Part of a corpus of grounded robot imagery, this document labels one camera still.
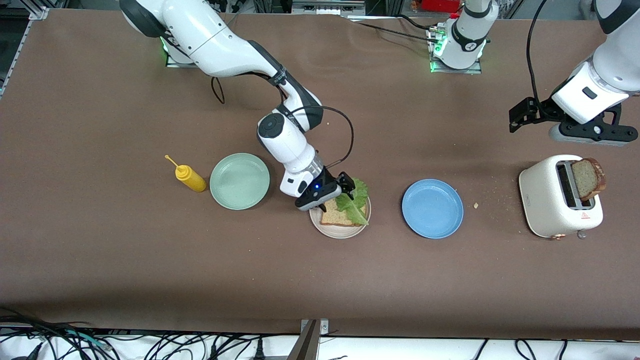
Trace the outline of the blue plate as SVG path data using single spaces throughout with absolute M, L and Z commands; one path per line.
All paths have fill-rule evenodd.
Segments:
M 423 178 L 407 187 L 401 201 L 405 223 L 425 239 L 445 239 L 457 232 L 464 219 L 461 196 L 448 183 Z

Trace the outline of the beige plate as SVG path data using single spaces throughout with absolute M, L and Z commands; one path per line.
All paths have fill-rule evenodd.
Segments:
M 365 230 L 368 225 L 362 227 L 339 227 L 334 225 L 322 225 L 320 220 L 322 219 L 323 210 L 319 207 L 311 208 L 308 211 L 311 223 L 321 234 L 331 239 L 350 239 L 360 234 Z

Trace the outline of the aluminium frame rail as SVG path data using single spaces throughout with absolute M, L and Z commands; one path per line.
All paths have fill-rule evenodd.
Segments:
M 0 99 L 5 95 L 34 22 L 50 11 L 40 0 L 19 0 L 22 7 L 0 6 Z

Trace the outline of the pale green plate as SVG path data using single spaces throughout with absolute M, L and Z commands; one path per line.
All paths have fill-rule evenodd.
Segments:
M 209 189 L 219 205 L 240 211 L 260 203 L 269 191 L 270 182 L 270 172 L 261 158 L 251 153 L 233 153 L 215 165 Z

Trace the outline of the grey metal rail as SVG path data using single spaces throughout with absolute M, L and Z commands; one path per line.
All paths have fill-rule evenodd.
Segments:
M 365 0 L 291 0 L 291 14 L 365 16 Z

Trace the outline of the brown bread slice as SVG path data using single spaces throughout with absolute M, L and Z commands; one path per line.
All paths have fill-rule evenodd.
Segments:
M 320 224 L 325 225 L 325 226 L 338 226 L 338 227 L 354 227 L 354 226 L 348 226 L 345 225 L 345 218 L 343 218 L 337 209 L 336 206 L 336 198 L 331 199 L 327 202 L 324 203 L 324 207 L 326 209 L 325 212 L 322 213 L 321 215 L 321 219 L 320 219 Z M 369 221 L 369 205 L 368 205 L 368 200 L 366 201 L 366 217 Z
M 592 157 L 571 164 L 573 178 L 582 202 L 586 202 L 604 191 L 607 180 L 601 164 Z

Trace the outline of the metal table edge bracket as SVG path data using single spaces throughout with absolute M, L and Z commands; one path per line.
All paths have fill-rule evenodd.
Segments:
M 329 319 L 302 319 L 301 333 L 286 360 L 317 360 L 320 337 L 329 333 Z

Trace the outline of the green lettuce leaf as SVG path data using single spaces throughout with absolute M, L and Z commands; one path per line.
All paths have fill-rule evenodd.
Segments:
M 366 226 L 369 224 L 367 217 L 367 200 L 369 198 L 368 186 L 359 178 L 352 178 L 354 190 L 349 194 L 342 193 L 335 200 L 336 209 L 343 217 L 346 226 Z

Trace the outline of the red box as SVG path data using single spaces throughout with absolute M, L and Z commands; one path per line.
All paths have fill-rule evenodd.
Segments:
M 420 8 L 433 13 L 456 13 L 462 0 L 420 0 Z

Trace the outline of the white toaster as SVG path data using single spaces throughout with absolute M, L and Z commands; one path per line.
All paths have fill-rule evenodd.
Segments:
M 562 239 L 601 225 L 604 213 L 599 194 L 582 202 L 571 164 L 583 158 L 558 154 L 522 170 L 518 177 L 519 193 L 530 230 L 544 239 Z

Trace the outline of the yellow mustard squeeze bottle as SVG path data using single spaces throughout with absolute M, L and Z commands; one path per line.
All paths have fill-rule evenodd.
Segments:
M 186 164 L 177 164 L 169 155 L 165 154 L 164 158 L 174 165 L 174 176 L 186 187 L 201 193 L 206 190 L 207 183 L 192 167 Z

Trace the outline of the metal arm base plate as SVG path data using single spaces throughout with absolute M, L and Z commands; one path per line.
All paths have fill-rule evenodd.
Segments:
M 167 68 L 197 68 L 197 65 L 181 51 L 165 50 Z
M 445 25 L 444 22 L 437 23 L 436 25 L 431 25 L 428 30 L 425 31 L 428 40 L 435 40 L 435 42 L 431 42 L 428 45 L 429 56 L 430 56 L 430 71 L 432 73 L 450 73 L 450 74 L 463 74 L 463 75 L 479 75 L 482 73 L 482 66 L 480 63 L 480 56 L 483 54 L 482 50 L 479 51 L 478 55 L 474 59 L 473 64 L 467 68 L 457 69 L 448 66 L 445 64 L 444 60 L 442 60 L 438 55 L 443 52 L 445 45 L 448 44 L 448 39 L 446 35 L 446 28 L 443 27 Z

